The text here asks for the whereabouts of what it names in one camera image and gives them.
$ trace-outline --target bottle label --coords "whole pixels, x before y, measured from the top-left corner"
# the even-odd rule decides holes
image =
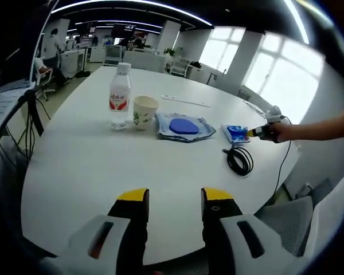
[[[110,109],[113,111],[126,111],[128,98],[126,96],[111,95]]]

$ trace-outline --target water bottle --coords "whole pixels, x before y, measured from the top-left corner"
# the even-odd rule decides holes
[[[119,63],[117,74],[110,84],[111,127],[116,130],[126,128],[131,83],[131,64]]]

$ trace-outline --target bright window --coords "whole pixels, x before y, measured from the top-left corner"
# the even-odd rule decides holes
[[[227,73],[244,33],[245,29],[239,27],[216,27],[205,44],[200,62]]]
[[[277,105],[292,123],[300,123],[319,85],[324,57],[307,45],[266,34],[246,75],[244,86],[270,105]]]

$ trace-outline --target paper cup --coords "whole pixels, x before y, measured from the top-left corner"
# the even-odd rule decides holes
[[[134,99],[134,124],[137,129],[145,130],[158,109],[158,102],[148,96],[138,96]]]

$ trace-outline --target oval table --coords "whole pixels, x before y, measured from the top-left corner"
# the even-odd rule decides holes
[[[22,193],[24,236],[59,254],[69,237],[93,217],[107,215],[123,192],[147,187],[150,218],[144,264],[172,260],[204,247],[201,188],[231,193],[243,213],[253,214],[272,196],[288,143],[253,138],[245,145],[254,168],[238,176],[227,165],[230,148],[221,124],[258,127],[265,120],[242,99],[210,86],[168,74],[133,69],[131,102],[148,95],[160,112],[204,117],[217,132],[187,144],[159,140],[157,126],[112,131],[109,84],[116,68],[101,67],[63,103],[36,143]],[[164,100],[204,102],[208,107]],[[129,111],[132,119],[132,104]],[[279,186],[299,157],[294,143],[283,164]]]

